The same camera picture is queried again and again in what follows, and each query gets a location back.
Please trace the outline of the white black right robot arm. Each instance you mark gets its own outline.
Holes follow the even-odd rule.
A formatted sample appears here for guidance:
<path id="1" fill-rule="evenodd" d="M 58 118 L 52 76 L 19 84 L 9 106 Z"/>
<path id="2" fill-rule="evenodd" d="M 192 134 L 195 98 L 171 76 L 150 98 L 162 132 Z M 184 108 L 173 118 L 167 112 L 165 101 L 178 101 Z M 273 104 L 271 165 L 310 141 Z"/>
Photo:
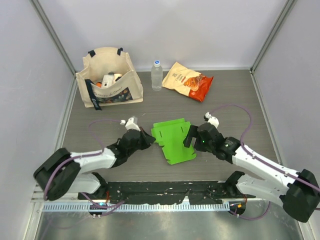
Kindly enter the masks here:
<path id="1" fill-rule="evenodd" d="M 194 148 L 208 152 L 219 160 L 247 169 L 258 178 L 235 171 L 228 179 L 226 193 L 255 196 L 279 205 L 293 219 L 306 223 L 320 203 L 320 187 L 315 175 L 279 165 L 256 153 L 234 137 L 223 137 L 211 123 L 191 125 L 183 140 L 186 148 L 195 139 Z"/>

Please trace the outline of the green paper box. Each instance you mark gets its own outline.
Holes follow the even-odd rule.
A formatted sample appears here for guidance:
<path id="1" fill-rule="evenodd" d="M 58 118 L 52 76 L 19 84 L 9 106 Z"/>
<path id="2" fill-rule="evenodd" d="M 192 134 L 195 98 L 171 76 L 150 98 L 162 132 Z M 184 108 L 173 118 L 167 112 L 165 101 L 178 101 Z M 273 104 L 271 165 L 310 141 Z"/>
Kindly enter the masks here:
<path id="1" fill-rule="evenodd" d="M 185 147 L 184 140 L 189 132 L 191 123 L 184 118 L 153 124 L 151 135 L 161 147 L 169 165 L 187 162 L 196 158 L 197 154 L 192 146 Z"/>

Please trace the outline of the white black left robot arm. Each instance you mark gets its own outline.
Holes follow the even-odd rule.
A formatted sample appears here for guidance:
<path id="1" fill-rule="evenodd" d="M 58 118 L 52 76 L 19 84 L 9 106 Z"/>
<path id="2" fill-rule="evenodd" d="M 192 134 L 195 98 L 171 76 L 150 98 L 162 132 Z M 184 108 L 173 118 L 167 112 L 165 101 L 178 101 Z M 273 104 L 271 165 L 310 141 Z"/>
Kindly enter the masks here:
<path id="1" fill-rule="evenodd" d="M 108 184 L 97 170 L 126 163 L 132 154 L 149 148 L 155 140 L 140 128 L 127 130 L 116 143 L 103 150 L 76 153 L 59 148 L 34 172 L 33 177 L 43 190 L 45 200 L 56 201 L 69 193 L 77 193 L 80 200 L 104 199 Z"/>

